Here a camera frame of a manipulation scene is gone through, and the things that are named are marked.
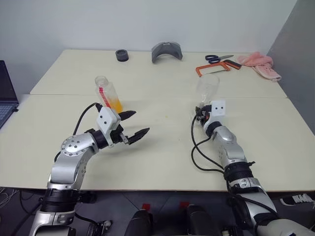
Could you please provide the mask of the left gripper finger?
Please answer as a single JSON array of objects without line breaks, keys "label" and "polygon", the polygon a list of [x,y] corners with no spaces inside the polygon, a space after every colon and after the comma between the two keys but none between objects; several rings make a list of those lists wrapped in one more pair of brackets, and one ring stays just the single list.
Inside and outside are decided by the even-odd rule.
[{"label": "left gripper finger", "polygon": [[130,118],[134,114],[136,114],[136,111],[124,111],[124,112],[119,113],[119,116],[120,116],[121,121],[123,121]]},{"label": "left gripper finger", "polygon": [[149,130],[149,128],[144,128],[137,131],[136,133],[134,133],[133,136],[127,138],[128,144],[131,145],[141,140],[148,133]]}]

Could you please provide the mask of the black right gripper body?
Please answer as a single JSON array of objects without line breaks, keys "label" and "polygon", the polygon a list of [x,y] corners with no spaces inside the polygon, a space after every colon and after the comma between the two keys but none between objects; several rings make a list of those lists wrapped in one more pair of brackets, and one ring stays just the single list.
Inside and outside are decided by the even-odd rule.
[{"label": "black right gripper body", "polygon": [[198,107],[195,107],[196,120],[200,123],[206,123],[210,118],[210,112],[212,110],[212,105],[208,105],[207,111],[199,111]]}]

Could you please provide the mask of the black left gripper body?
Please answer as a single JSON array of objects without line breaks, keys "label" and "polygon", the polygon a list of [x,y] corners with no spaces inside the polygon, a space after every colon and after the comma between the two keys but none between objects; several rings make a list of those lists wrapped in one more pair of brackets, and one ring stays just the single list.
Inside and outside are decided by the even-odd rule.
[{"label": "black left gripper body", "polygon": [[126,136],[123,131],[124,129],[120,124],[117,126],[116,129],[110,130],[110,142],[108,143],[108,145],[113,146],[118,143],[129,144],[128,136]]}]

